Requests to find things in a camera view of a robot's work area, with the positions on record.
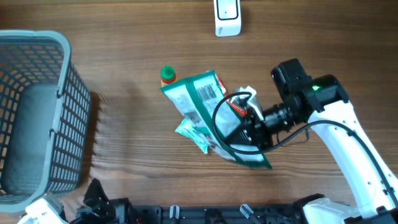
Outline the green glove package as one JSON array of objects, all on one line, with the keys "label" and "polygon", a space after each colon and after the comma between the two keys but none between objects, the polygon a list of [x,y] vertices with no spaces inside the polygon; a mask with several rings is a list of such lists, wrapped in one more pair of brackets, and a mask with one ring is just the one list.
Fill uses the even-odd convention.
[{"label": "green glove package", "polygon": [[204,140],[208,149],[227,161],[251,169],[271,169],[272,166],[263,154],[244,155],[235,153],[215,138],[212,115],[216,105],[226,93],[214,70],[183,78],[163,86],[161,92],[175,105],[184,120],[192,126]]}]

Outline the teal white sachet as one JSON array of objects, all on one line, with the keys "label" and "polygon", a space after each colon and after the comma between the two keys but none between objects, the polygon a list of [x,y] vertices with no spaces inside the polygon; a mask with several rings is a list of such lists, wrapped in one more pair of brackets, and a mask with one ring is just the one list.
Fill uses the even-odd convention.
[{"label": "teal white sachet", "polygon": [[192,140],[204,154],[208,154],[208,144],[200,136],[200,133],[193,127],[192,123],[187,119],[183,119],[175,130],[176,133]]}]

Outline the red sauce bottle green cap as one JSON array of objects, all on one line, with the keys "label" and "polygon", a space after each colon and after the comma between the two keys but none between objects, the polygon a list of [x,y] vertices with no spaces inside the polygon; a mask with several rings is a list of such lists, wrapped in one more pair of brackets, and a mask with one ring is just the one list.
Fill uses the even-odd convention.
[{"label": "red sauce bottle green cap", "polygon": [[177,80],[175,70],[170,65],[165,65],[160,71],[161,87],[169,85]]}]

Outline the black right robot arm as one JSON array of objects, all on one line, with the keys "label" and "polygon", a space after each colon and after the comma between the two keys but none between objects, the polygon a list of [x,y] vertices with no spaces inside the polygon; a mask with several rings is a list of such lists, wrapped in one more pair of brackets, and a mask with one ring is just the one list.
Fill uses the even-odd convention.
[{"label": "black right robot arm", "polygon": [[267,110],[250,105],[251,93],[241,90],[231,100],[247,109],[243,122],[224,143],[233,152],[265,154],[289,138],[313,130],[341,169],[356,201],[355,207],[313,194],[293,204],[292,223],[396,223],[397,177],[361,127],[348,94],[333,75],[312,78],[293,58],[271,71],[282,103]]}]

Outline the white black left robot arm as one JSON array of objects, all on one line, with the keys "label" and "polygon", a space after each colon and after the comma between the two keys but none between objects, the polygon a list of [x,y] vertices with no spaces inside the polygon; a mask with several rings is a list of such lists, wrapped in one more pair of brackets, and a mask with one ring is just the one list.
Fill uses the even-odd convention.
[{"label": "white black left robot arm", "polygon": [[83,206],[76,210],[76,218],[68,221],[63,204],[51,192],[43,194],[25,209],[19,223],[140,223],[141,218],[126,198],[110,200],[98,179],[89,184]]}]

